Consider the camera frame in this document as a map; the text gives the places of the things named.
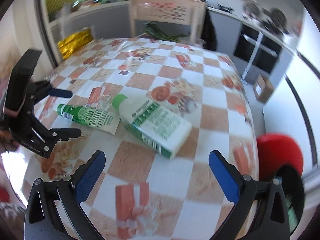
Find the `white green bottle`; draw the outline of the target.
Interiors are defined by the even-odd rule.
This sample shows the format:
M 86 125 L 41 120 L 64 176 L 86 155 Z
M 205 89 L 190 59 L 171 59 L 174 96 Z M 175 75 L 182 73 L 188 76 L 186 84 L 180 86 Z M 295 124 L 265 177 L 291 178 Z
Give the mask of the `white green bottle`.
M 127 131 L 168 159 L 176 156 L 192 130 L 188 120 L 144 95 L 118 94 L 112 106 Z

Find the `green vegetables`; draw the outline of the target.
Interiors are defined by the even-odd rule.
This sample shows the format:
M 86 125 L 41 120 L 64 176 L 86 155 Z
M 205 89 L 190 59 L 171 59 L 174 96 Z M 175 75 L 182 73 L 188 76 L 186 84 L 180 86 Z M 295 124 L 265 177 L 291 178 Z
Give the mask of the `green vegetables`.
M 187 35 L 179 34 L 179 35 L 167 35 L 163 32 L 155 22 L 147 22 L 145 24 L 144 33 L 149 37 L 152 37 L 156 40 L 169 41 L 169 42 L 180 42 L 182 38 L 187 37 Z

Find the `black built-in oven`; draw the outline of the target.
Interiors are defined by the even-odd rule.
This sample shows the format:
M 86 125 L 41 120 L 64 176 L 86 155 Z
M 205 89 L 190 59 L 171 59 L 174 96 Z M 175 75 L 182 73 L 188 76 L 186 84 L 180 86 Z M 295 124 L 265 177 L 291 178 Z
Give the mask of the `black built-in oven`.
M 262 32 L 243 24 L 233 55 L 246 62 L 253 56 L 253 66 L 271 74 L 281 50 L 279 44 Z

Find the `green tube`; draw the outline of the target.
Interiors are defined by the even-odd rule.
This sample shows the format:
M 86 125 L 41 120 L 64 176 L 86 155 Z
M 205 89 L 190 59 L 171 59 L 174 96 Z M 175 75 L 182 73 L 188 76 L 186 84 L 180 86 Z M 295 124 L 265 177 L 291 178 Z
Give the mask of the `green tube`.
M 120 118 L 118 113 L 107 112 L 84 106 L 59 104 L 57 114 L 77 124 L 96 128 L 115 135 Z

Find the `cardboard box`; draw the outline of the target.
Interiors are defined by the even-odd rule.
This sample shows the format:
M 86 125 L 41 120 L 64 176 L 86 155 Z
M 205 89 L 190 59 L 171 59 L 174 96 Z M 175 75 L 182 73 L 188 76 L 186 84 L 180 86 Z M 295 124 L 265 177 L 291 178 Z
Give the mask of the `cardboard box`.
M 255 98 L 260 103 L 267 103 L 273 91 L 274 86 L 272 85 L 270 80 L 267 77 L 259 74 L 253 85 L 253 92 L 255 94 Z

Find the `white refrigerator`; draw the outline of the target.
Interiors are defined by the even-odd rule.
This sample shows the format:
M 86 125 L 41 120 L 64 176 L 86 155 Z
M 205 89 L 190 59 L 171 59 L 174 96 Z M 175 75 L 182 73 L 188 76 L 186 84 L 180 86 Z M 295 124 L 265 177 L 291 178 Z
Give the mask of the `white refrigerator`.
M 304 11 L 302 31 L 289 66 L 263 108 L 267 133 L 295 139 L 307 176 L 319 168 L 319 29 Z

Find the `gold foil bag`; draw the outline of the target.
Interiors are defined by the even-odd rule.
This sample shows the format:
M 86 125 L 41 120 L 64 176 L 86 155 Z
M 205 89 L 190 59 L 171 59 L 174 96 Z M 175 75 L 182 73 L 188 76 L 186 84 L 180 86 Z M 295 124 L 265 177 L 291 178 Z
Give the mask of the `gold foil bag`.
M 91 41 L 93 41 L 92 29 L 91 27 L 85 27 L 59 41 L 57 47 L 62 58 L 66 60 Z

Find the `red trash bin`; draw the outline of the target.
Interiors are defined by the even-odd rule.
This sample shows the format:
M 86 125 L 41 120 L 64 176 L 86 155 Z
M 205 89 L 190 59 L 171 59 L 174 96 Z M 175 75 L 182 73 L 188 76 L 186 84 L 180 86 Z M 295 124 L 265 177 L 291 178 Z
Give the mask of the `red trash bin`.
M 288 135 L 271 133 L 257 139 L 259 180 L 278 179 L 282 185 L 290 233 L 293 233 L 303 214 L 305 193 L 302 182 L 304 161 L 297 142 Z

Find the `white stick mop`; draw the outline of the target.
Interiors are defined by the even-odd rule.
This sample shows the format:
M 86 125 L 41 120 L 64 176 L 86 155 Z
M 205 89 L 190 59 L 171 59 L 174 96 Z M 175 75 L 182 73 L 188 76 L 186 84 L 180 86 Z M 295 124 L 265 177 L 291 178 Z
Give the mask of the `white stick mop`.
M 247 67 L 245 68 L 245 70 L 244 70 L 244 72 L 243 72 L 243 74 L 241 76 L 241 81 L 242 81 L 242 83 L 244 85 L 247 84 L 246 76 L 247 76 L 247 74 L 248 74 L 248 72 L 249 72 L 249 70 L 250 70 L 250 68 L 252 66 L 253 60 L 254 60 L 257 52 L 258 52 L 258 49 L 260 47 L 261 41 L 263 39 L 263 36 L 264 36 L 264 34 L 261 31 L 259 31 L 259 34 L 258 34 L 258 37 L 257 37 L 256 40 L 254 40 L 253 38 L 250 38 L 247 35 L 244 35 L 245 40 L 254 45 L 254 49 L 253 49 L 253 52 L 252 52 L 251 57 L 249 59 L 249 62 L 247 64 Z

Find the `checkered tablecloth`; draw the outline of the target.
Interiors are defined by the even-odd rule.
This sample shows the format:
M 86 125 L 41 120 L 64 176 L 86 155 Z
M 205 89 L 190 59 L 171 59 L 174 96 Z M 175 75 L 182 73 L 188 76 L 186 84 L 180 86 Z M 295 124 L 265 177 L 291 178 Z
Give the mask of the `checkered tablecloth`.
M 93 41 L 50 81 L 73 97 L 40 101 L 34 111 L 44 126 L 77 128 L 59 105 L 113 111 L 123 94 L 117 131 L 80 126 L 80 137 L 57 143 L 49 159 L 22 147 L 6 172 L 27 200 L 35 179 L 59 180 L 103 151 L 104 169 L 81 207 L 105 239 L 210 239 L 233 206 L 209 168 L 213 150 L 258 178 L 251 111 L 225 54 L 147 38 Z

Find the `white perforated chair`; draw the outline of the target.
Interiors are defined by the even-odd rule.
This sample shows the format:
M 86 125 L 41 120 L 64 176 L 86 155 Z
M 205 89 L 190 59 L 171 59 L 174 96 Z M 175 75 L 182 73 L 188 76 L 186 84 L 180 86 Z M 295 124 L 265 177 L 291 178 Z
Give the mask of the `white perforated chair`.
M 199 0 L 128 0 L 131 36 L 136 36 L 136 21 L 164 22 L 190 27 L 189 44 L 201 37 L 206 4 Z

